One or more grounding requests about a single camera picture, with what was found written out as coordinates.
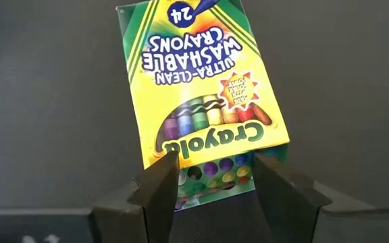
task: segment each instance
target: red crayon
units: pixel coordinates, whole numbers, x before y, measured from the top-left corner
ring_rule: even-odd
[[[236,112],[238,112],[238,117],[240,118],[241,122],[246,122],[255,118],[255,112],[251,107],[248,107],[246,111],[240,108],[236,108]]]

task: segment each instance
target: purple crayon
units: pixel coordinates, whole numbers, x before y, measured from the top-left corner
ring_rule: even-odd
[[[193,16],[198,16],[199,14],[207,11],[208,9],[214,7],[220,0],[201,0],[201,2],[197,5],[196,9],[193,11]]]
[[[176,140],[179,138],[178,120],[174,114],[170,114],[164,122],[165,134],[167,139]]]

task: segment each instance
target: crayola box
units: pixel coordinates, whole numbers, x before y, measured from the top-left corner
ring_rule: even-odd
[[[289,137],[241,2],[117,11],[144,168],[180,151],[176,209],[252,190],[250,151]]]

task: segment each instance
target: black metal jaw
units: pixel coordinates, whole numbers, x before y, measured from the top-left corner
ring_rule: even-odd
[[[0,211],[0,242],[168,243],[178,174],[178,153],[168,153],[92,210]],[[253,159],[253,178],[274,243],[389,242],[389,209],[337,192],[260,153]]]

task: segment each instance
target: gray surface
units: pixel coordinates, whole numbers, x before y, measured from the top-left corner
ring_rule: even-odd
[[[88,205],[141,170],[124,3],[0,0],[0,207]],[[245,5],[291,166],[389,204],[389,1]]]

